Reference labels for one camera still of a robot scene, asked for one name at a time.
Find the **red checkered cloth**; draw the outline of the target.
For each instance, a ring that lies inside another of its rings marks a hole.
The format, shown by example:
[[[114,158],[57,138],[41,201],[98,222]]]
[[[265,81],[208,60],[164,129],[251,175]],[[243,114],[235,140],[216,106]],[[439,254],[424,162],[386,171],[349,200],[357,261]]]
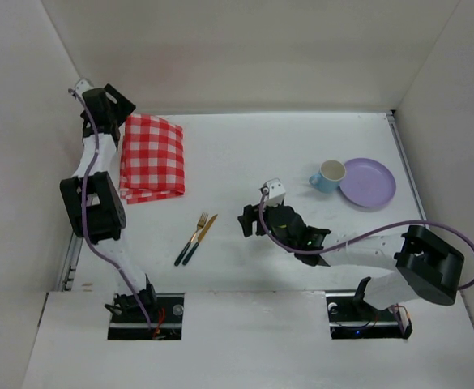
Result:
[[[173,199],[186,192],[183,128],[134,113],[125,123],[119,190],[128,204]]]

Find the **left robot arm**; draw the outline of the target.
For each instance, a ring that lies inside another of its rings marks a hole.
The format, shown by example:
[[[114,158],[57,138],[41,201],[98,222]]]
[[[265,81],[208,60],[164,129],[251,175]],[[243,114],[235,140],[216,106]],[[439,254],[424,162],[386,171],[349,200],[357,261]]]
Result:
[[[83,153],[79,166],[59,189],[74,234],[111,265],[128,289],[106,308],[114,315],[140,313],[147,325],[159,313],[156,292],[147,274],[132,260],[124,229],[126,213],[109,174],[120,144],[120,127],[135,105],[112,85],[96,88],[79,79],[69,93],[82,105]]]

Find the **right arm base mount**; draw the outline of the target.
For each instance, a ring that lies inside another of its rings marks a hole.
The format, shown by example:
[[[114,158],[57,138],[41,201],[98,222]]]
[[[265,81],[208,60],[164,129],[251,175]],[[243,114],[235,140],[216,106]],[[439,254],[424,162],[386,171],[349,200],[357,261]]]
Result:
[[[333,340],[407,340],[413,333],[408,310],[401,305],[377,310],[358,301],[353,291],[326,292],[325,298]]]

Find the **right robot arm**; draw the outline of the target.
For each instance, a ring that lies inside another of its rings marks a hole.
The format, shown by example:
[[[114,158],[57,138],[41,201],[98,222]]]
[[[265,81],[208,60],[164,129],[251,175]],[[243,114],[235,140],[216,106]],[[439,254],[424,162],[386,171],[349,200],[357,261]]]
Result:
[[[270,234],[307,266],[385,270],[384,276],[360,281],[354,296],[360,310],[385,310],[417,298],[439,306],[455,304],[464,256],[423,226],[410,224],[402,234],[347,239],[307,225],[284,205],[247,205],[237,220],[245,237]]]

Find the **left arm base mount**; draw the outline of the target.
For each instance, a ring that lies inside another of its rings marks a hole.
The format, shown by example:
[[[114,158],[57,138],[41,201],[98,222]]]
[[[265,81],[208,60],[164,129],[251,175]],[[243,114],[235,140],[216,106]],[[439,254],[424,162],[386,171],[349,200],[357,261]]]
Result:
[[[141,297],[151,326],[132,296],[116,295],[104,304],[110,313],[108,340],[180,340],[184,314],[183,293],[158,293],[156,301]]]

